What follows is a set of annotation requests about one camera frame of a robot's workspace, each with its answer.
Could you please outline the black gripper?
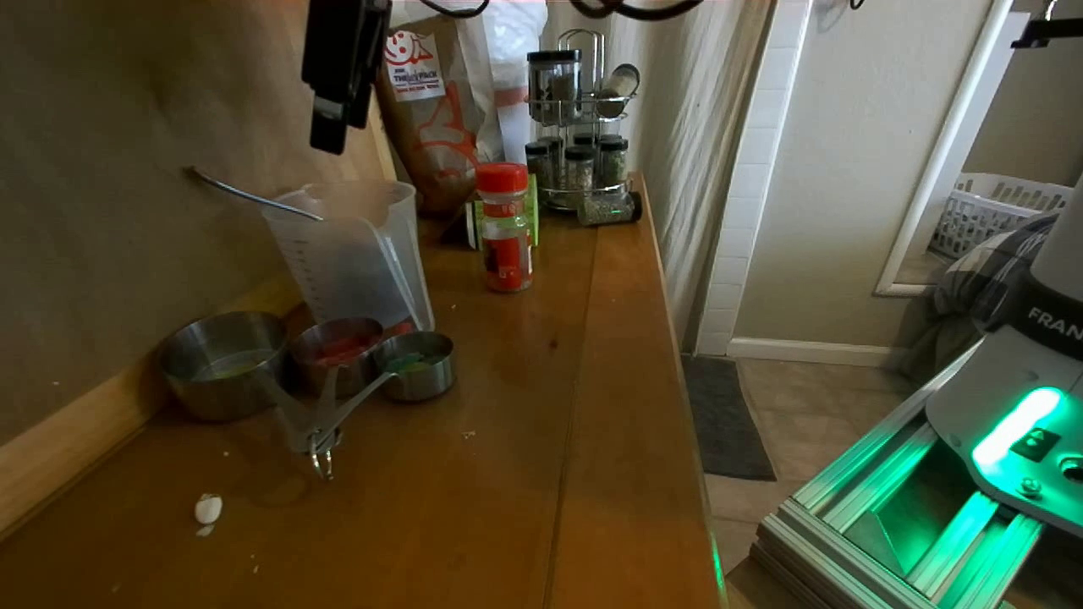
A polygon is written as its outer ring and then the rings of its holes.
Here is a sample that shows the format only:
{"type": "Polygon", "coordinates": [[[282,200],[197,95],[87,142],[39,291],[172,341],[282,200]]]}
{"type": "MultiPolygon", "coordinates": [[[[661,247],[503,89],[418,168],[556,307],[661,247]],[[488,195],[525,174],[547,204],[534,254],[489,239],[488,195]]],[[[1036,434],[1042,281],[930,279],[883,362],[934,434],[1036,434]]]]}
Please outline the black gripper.
{"type": "Polygon", "coordinates": [[[345,134],[368,121],[388,10],[388,0],[306,0],[302,83],[315,95],[312,149],[341,156],[345,134]]]}

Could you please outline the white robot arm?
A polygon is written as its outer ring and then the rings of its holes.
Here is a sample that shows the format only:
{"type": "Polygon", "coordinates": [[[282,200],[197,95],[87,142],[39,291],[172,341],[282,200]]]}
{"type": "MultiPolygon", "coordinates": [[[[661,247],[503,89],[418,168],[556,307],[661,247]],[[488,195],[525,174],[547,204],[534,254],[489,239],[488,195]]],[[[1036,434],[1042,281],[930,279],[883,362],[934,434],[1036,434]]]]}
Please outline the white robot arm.
{"type": "Polygon", "coordinates": [[[1051,219],[1046,251],[996,307],[997,322],[914,402],[925,430],[966,471],[988,507],[1083,534],[1078,281],[1051,279],[1078,233],[1078,208],[1051,219]]]}

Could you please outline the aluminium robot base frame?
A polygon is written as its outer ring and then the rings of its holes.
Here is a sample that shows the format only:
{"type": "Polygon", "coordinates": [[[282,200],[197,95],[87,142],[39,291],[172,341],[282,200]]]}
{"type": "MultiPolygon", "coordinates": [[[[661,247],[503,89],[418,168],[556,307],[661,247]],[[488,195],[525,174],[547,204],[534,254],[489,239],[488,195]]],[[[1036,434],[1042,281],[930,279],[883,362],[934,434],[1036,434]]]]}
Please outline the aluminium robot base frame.
{"type": "Polygon", "coordinates": [[[954,359],[760,525],[753,557],[821,609],[1000,609],[1042,525],[988,499],[925,407],[954,359]]]}

